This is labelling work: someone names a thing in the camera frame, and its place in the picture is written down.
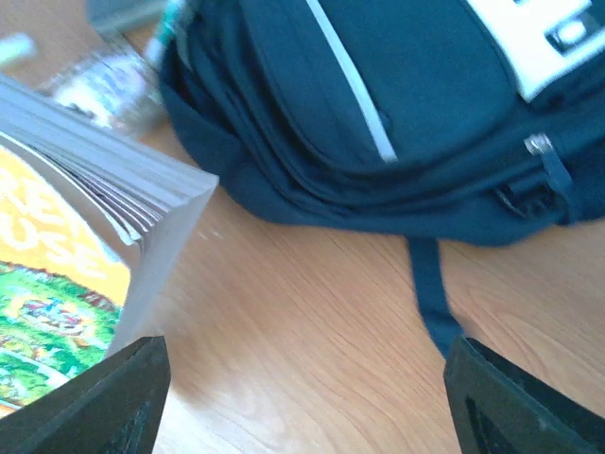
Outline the navy blue student backpack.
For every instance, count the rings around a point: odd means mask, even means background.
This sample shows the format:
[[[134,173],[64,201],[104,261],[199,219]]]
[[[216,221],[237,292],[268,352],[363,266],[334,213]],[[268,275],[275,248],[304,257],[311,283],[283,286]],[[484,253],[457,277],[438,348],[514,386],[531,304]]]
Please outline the navy blue student backpack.
[[[252,214],[403,236],[442,353],[462,329],[441,240],[604,216],[600,1],[194,1],[159,79],[185,151]]]

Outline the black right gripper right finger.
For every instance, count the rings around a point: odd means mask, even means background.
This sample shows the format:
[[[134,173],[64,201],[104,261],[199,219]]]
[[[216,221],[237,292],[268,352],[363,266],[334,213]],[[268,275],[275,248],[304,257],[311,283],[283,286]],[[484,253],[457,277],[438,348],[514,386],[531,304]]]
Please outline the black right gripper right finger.
[[[602,453],[604,418],[481,342],[460,337],[444,383],[463,453]]]

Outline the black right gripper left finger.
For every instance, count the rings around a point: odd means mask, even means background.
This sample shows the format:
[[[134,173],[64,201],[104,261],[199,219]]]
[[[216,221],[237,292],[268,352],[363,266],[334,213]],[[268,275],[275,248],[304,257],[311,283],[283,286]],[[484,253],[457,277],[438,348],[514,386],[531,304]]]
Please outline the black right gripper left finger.
[[[171,372],[164,337],[143,337],[1,419],[3,453],[150,453]]]

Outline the orange treehouse paperback book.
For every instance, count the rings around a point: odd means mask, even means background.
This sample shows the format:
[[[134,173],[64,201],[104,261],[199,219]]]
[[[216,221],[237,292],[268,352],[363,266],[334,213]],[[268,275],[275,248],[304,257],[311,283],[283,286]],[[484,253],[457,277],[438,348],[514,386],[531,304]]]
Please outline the orange treehouse paperback book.
[[[1,79],[1,412],[134,337],[215,175]]]

